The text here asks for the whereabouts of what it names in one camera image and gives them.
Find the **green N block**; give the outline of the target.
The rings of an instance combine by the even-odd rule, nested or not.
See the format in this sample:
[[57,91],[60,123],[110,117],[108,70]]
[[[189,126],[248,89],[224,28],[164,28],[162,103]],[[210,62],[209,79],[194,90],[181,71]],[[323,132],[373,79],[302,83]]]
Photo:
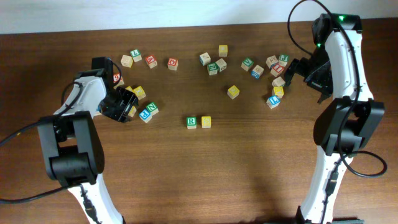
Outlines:
[[152,115],[154,116],[155,114],[157,114],[159,112],[159,109],[157,107],[157,105],[154,102],[150,102],[147,106],[146,106],[146,110]]

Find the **blue P block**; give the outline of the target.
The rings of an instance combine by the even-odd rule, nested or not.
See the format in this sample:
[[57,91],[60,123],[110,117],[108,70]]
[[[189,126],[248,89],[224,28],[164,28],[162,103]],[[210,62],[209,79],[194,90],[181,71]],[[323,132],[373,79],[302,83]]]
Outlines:
[[144,109],[139,113],[139,117],[143,122],[148,123],[152,119],[151,113],[147,110]]

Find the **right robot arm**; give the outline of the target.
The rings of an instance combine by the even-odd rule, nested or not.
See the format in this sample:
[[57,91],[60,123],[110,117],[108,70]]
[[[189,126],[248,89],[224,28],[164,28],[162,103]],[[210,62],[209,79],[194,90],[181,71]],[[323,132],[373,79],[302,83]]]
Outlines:
[[384,116],[384,104],[374,100],[361,56],[361,19],[349,14],[321,14],[312,25],[317,48],[310,58],[294,59],[284,73],[290,85],[295,74],[332,102],[315,121],[317,162],[310,190],[298,207],[296,223],[334,223],[333,207],[343,176],[352,171],[353,157]]

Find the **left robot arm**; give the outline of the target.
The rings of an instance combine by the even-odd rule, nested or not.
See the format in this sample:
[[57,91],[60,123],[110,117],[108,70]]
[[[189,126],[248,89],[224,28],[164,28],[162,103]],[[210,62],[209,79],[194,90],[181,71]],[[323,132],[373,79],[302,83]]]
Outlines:
[[137,96],[118,84],[117,65],[96,57],[75,75],[62,106],[37,127],[47,175],[74,195],[90,223],[124,223],[106,188],[104,150],[93,118],[96,113],[126,123]]

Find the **green R block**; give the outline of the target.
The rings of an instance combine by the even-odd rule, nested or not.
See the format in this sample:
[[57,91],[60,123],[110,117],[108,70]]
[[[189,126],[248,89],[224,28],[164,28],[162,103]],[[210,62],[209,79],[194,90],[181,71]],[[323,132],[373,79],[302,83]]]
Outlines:
[[187,128],[188,129],[196,129],[197,128],[197,118],[196,117],[187,117]]

